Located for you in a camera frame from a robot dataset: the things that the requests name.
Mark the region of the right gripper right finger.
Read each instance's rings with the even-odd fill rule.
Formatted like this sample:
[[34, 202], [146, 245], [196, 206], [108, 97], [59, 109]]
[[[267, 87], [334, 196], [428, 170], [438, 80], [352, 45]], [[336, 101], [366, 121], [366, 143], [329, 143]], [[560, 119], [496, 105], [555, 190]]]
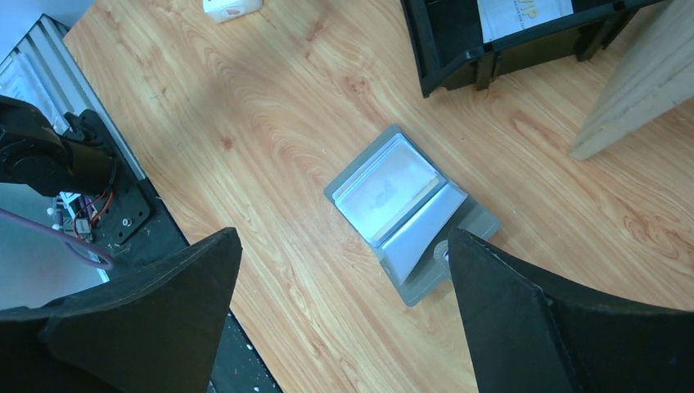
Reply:
[[480, 391], [692, 391], [692, 312], [598, 291], [463, 229], [448, 254]]

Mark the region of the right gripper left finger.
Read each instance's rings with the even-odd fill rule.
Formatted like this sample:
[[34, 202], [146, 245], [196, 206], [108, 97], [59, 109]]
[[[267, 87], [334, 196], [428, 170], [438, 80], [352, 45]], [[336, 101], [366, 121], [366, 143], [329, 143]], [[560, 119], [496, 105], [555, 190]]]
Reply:
[[100, 286], [3, 310], [2, 391], [206, 391], [241, 254], [224, 228]]

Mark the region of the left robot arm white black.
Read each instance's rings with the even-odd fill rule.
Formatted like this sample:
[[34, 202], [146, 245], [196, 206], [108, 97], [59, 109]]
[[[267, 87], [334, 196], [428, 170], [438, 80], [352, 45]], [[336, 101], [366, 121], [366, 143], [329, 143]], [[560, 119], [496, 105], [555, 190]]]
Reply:
[[24, 184], [45, 197], [95, 195], [114, 182], [117, 164], [106, 151], [55, 132], [32, 104], [1, 97], [1, 182]]

